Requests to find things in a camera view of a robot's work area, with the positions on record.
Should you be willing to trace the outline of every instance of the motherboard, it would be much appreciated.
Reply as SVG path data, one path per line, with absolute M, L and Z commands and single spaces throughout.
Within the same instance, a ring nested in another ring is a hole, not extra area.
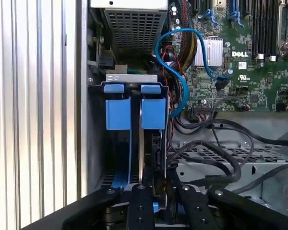
M 219 99 L 235 96 L 250 105 L 250 111 L 288 112 L 288 54 L 281 55 L 278 37 L 288 35 L 288 4 L 273 0 L 191 1 L 195 29 L 204 35 L 209 67 L 227 75 L 230 83 L 220 91 L 207 75 L 198 40 L 194 65 L 187 71 L 190 90 L 187 111 L 212 107 Z M 171 27 L 178 27 L 172 17 Z M 174 34 L 178 51 L 181 35 Z M 221 111 L 243 111 L 238 102 L 226 102 Z

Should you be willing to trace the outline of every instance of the white label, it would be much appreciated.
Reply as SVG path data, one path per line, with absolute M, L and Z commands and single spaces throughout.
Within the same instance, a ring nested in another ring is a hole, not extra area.
M 249 78 L 247 75 L 239 75 L 238 80 L 239 81 L 250 81 L 251 78 Z
M 238 63 L 238 69 L 246 69 L 247 63 L 246 62 L 239 62 Z
M 236 52 L 236 51 L 232 51 L 231 52 L 231 55 L 233 56 L 233 57 L 239 57 L 239 58 L 248 58 L 249 56 L 248 56 L 248 53 L 247 52 Z

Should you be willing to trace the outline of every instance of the mesh panel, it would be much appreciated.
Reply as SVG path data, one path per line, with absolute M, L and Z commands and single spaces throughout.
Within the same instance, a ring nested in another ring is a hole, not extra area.
M 115 171 L 108 171 L 101 184 L 101 187 L 102 188 L 111 187 L 113 180 L 114 180 L 114 176 L 115 176 Z M 131 183 L 133 184 L 133 183 L 138 183 L 138 182 L 139 182 L 139 175 L 138 174 L 132 175 Z
M 228 152 L 230 155 L 232 155 L 237 161 L 242 162 L 247 154 L 249 153 L 249 149 L 241 149 L 241 148 L 235 148 L 235 149 L 224 149 L 226 152 Z M 225 159 L 221 158 L 217 154 L 215 154 L 213 151 L 207 149 L 207 148 L 191 148 L 187 151 L 185 151 L 186 154 L 188 154 L 190 157 L 195 157 L 199 159 L 208 159 L 208 160 L 215 160 L 218 162 L 227 162 Z M 180 162 L 185 162 L 184 159 L 181 157 L 178 158 Z M 280 162 L 288 162 L 288 158 L 277 153 L 277 149 L 268 147 L 268 148 L 256 148 L 254 149 L 254 152 L 248 162 L 260 162 L 260 163 L 280 163 Z
M 150 54 L 160 36 L 166 12 L 105 10 L 120 52 Z

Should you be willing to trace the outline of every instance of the power supply vent grille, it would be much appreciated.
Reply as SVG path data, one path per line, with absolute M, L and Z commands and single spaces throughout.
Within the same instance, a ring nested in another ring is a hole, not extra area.
M 150 54 L 159 38 L 165 11 L 105 10 L 105 15 L 122 53 Z

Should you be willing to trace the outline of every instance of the corrugated metal side panel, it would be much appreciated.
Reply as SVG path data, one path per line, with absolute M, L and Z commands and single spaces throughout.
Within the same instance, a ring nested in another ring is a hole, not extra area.
M 75 28 L 76 0 L 0 0 L 0 230 L 77 199 Z

